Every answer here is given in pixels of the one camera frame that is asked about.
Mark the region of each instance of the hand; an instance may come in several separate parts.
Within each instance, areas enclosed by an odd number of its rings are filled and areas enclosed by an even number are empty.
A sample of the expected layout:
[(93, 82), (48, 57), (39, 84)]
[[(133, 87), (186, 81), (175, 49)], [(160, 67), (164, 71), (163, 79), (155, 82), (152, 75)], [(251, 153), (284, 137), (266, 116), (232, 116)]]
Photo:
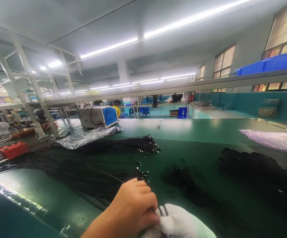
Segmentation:
[(124, 183), (110, 206), (98, 216), (83, 238), (131, 238), (141, 230), (159, 223), (154, 212), (157, 197), (145, 181), (132, 179)]

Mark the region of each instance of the window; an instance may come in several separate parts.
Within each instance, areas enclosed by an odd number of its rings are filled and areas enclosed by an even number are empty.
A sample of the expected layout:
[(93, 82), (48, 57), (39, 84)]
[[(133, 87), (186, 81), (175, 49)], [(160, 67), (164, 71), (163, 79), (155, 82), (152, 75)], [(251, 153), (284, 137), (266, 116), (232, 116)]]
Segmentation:
[(199, 68), (199, 78), (198, 81), (204, 80), (205, 65)]
[[(262, 59), (287, 53), (287, 7), (281, 10), (276, 16)], [(254, 85), (254, 92), (287, 90), (287, 82)]]
[[(235, 45), (224, 50), (222, 53), (216, 56), (213, 79), (225, 78), (230, 74), (230, 68), (233, 61), (233, 53), (235, 51)], [(214, 93), (226, 92), (226, 89), (214, 89)]]

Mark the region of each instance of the cable bundle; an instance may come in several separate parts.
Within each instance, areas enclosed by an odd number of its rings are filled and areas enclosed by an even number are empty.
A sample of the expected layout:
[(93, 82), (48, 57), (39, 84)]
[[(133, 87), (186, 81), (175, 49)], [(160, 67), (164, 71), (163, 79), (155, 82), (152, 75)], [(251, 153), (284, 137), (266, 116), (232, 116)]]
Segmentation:
[(97, 139), (78, 148), (83, 152), (110, 152), (114, 154), (132, 154), (145, 152), (147, 154), (159, 153), (161, 148), (150, 136), (132, 137), (124, 140)]
[(61, 154), (56, 147), (30, 153), (11, 160), (10, 165), (2, 166), (0, 174), (17, 169), (36, 169), (67, 185), (88, 202), (105, 210), (114, 199), (122, 183), (138, 178), (147, 180), (148, 173), (140, 171), (140, 162), (128, 159), (126, 162), (103, 161), (83, 155), (72, 157)]

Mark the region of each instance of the metal shelf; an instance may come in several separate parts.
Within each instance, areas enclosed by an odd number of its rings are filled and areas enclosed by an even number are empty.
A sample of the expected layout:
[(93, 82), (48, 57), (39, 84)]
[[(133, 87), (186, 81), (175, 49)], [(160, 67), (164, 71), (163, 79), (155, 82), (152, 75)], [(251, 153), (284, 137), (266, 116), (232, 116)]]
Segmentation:
[[(36, 108), (37, 106), (40, 106), (40, 103), (38, 103), (38, 102), (30, 102), (29, 105), (34, 107), (34, 108)], [(24, 108), (24, 106), (23, 106), (22, 103), (9, 105), (9, 106), (2, 106), (2, 107), (0, 107), (0, 111), (2, 111), (2, 110), (9, 110), (9, 109), (16, 109), (16, 108)]]
[(85, 101), (141, 97), (147, 95), (170, 94), (170, 93), (209, 90), (217, 88), (232, 88), (232, 87), (251, 86), (256, 84), (269, 84), (278, 82), (287, 82), (287, 69), (272, 72), (241, 75), (241, 76), (232, 76), (227, 78), (203, 80), (197, 82), (162, 85), (151, 88), (103, 93), (98, 95), (83, 95), (67, 99), (55, 99), (46, 101), (46, 104), (49, 107), (58, 107), (58, 106), (72, 105), (77, 102), (85, 102)]

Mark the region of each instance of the teal wall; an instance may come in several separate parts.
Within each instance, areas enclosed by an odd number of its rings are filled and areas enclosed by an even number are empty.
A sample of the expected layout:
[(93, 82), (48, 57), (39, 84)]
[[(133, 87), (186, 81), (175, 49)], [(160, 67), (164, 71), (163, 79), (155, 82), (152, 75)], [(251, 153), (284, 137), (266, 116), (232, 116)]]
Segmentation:
[[(223, 106), (231, 103), (231, 107), (235, 110), (249, 113), (253, 116), (258, 115), (258, 109), (265, 99), (280, 99), (279, 115), (273, 121), (287, 124), (287, 92), (251, 92), (251, 93), (213, 93), (211, 96), (212, 104), (215, 105), (219, 102)], [(199, 94), (195, 95), (195, 100), (198, 101)], [(201, 100), (210, 100), (210, 94), (202, 94)]]

